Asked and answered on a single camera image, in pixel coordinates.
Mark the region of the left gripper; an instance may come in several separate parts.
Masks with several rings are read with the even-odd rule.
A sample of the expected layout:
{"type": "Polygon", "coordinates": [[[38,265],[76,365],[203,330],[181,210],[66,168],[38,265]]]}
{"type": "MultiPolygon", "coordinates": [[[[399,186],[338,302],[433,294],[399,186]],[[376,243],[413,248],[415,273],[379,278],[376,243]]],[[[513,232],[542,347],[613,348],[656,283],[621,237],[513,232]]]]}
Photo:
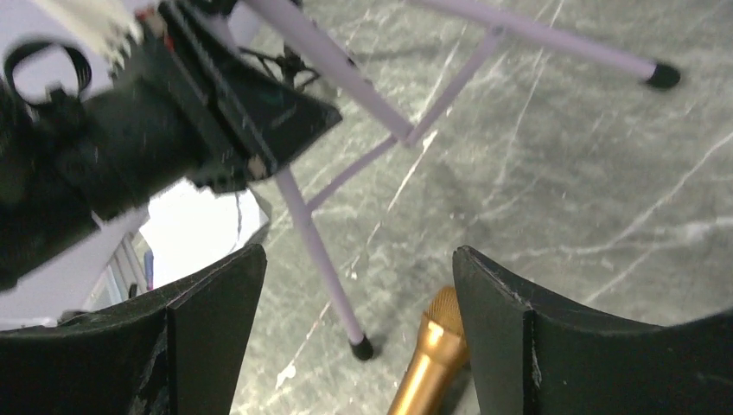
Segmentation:
{"type": "Polygon", "coordinates": [[[109,220],[181,178],[215,193],[274,176],[341,122],[331,104],[248,64],[187,1],[138,17],[112,87],[87,99],[68,179],[109,220]]]}

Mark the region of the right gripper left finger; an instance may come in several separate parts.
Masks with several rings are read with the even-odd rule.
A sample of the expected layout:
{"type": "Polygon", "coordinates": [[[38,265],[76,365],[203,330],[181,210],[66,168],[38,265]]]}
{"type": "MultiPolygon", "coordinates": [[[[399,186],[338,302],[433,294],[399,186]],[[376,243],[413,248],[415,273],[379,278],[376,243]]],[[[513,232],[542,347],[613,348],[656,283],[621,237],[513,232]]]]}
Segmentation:
{"type": "Polygon", "coordinates": [[[249,245],[55,328],[4,331],[2,413],[229,413],[266,264],[249,245]]]}

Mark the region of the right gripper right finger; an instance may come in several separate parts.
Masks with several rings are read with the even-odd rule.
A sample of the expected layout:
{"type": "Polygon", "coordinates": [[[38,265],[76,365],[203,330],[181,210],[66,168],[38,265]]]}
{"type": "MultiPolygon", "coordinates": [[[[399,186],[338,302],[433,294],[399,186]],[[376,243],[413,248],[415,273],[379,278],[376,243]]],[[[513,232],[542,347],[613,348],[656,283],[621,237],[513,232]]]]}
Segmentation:
{"type": "Polygon", "coordinates": [[[572,301],[470,246],[452,261],[481,413],[731,413],[730,311],[658,326],[572,301]]]}

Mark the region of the lilac music stand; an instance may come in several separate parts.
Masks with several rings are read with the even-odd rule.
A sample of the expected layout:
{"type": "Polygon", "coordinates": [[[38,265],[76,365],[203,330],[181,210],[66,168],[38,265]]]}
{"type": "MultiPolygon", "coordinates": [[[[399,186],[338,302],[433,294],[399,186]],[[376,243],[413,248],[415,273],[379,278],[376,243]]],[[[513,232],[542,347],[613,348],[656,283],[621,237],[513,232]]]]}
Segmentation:
{"type": "Polygon", "coordinates": [[[354,310],[341,285],[316,225],[313,213],[346,181],[382,156],[398,143],[414,145],[437,121],[458,94],[472,79],[476,71],[488,59],[501,42],[505,33],[511,33],[544,48],[581,56],[643,80],[649,87],[669,91],[682,80],[681,71],[674,65],[659,60],[649,60],[607,47],[567,31],[555,29],[513,12],[499,9],[479,1],[422,1],[420,6],[450,16],[460,17],[481,25],[486,34],[464,67],[432,102],[424,116],[413,124],[399,113],[374,86],[353,66],[349,53],[342,50],[329,34],[322,31],[291,1],[250,1],[252,12],[275,29],[284,44],[310,61],[318,74],[338,86],[359,106],[366,110],[386,130],[389,136],[379,145],[345,168],[332,182],[310,201],[305,201],[290,168],[283,166],[274,180],[290,212],[295,229],[316,267],[328,292],[330,304],[344,328],[353,356],[368,361],[374,356],[374,348],[358,322],[354,310]]]}

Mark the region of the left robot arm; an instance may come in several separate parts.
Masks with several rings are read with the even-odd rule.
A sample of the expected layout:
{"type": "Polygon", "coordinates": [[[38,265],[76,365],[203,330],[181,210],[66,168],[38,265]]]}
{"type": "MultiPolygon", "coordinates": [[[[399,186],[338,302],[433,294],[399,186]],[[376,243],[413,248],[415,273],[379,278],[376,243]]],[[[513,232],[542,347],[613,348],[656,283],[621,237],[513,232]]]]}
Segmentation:
{"type": "Polygon", "coordinates": [[[17,43],[1,83],[1,286],[181,179],[223,194],[277,174],[341,122],[245,61],[185,1],[112,32],[112,85],[87,95],[75,46],[17,43]]]}

